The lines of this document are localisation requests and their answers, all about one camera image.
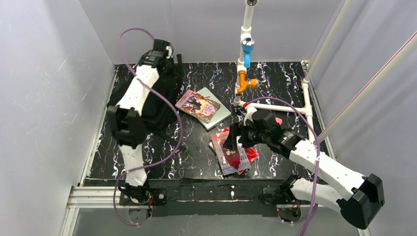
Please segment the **maroon illustrated book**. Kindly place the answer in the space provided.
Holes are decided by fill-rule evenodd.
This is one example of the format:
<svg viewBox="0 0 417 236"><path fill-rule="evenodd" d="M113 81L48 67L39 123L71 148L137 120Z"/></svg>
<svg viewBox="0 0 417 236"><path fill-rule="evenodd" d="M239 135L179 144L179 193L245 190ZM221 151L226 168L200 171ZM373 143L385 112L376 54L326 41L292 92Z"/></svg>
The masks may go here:
<svg viewBox="0 0 417 236"><path fill-rule="evenodd" d="M211 135L209 146L215 152L222 175L242 174L251 168L251 163L245 149L238 144L237 150L230 150L223 147L229 135L229 128L222 132Z"/></svg>

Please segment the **black student backpack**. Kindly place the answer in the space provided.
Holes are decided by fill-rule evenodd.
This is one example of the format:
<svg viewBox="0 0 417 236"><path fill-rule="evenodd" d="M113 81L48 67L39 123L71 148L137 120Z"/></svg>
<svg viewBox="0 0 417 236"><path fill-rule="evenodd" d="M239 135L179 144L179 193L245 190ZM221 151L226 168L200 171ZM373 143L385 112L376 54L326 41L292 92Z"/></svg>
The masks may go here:
<svg viewBox="0 0 417 236"><path fill-rule="evenodd" d="M184 68L182 55L177 54L178 63L175 63L170 71L162 73L161 77L155 82L152 88L163 95L172 105L177 102L179 90L184 78ZM136 135L129 131L129 124L126 122L127 112L115 111L117 103L126 95L128 88L135 81L132 74L125 76L125 81L120 82L118 87L113 90L110 100L107 103L106 117L108 125L119 144L130 144ZM133 131L139 134L140 138L145 138L148 133L159 135L171 145L176 146L178 142L173 138L162 133L162 129L177 121L172 109L161 98L153 93L149 93L139 120L139 125L134 125Z"/></svg>

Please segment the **red patterned book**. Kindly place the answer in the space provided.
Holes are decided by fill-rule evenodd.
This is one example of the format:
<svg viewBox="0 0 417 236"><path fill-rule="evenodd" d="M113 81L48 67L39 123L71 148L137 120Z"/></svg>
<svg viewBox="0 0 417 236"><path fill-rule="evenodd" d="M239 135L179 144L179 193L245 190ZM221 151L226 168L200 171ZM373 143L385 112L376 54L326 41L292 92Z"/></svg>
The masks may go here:
<svg viewBox="0 0 417 236"><path fill-rule="evenodd" d="M212 141L209 142L209 147L213 151L215 151L215 148L214 148L214 145L213 145L213 142ZM259 157L259 154L257 153L257 151L253 147L246 148L245 149L245 153L246 153L246 155L248 157L249 163L254 162L255 159L257 159Z"/></svg>

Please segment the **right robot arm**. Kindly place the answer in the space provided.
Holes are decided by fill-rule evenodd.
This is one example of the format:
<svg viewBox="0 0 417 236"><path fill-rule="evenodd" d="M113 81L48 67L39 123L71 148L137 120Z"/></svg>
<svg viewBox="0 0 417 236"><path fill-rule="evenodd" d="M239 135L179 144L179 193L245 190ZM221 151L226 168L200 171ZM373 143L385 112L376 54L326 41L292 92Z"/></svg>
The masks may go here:
<svg viewBox="0 0 417 236"><path fill-rule="evenodd" d="M339 212L358 229L367 229L385 204L382 180L371 174L365 176L338 163L303 135L282 128L274 114L266 110L249 113L245 121L233 123L223 148L236 150L265 144L271 151L314 171L324 184L314 184L298 175L290 175L278 188L266 189L260 199L267 205L296 200L310 201Z"/></svg>

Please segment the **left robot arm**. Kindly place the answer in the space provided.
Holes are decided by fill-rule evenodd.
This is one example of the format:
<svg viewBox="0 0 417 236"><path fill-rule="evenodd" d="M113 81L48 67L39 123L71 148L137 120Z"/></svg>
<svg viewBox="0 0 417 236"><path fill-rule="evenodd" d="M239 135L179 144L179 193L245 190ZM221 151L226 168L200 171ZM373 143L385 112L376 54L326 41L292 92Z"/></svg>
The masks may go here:
<svg viewBox="0 0 417 236"><path fill-rule="evenodd" d="M109 105L106 112L110 131L125 164L125 183L117 186L117 189L123 196L134 199L140 205L152 199L151 192L146 189L147 174L142 157L142 143L147 136L142 114L145 104L150 103L149 94L165 102L169 109L174 109L166 97L152 88L161 75L174 67L171 43L154 40L153 48L141 56L133 80L121 99L115 105Z"/></svg>

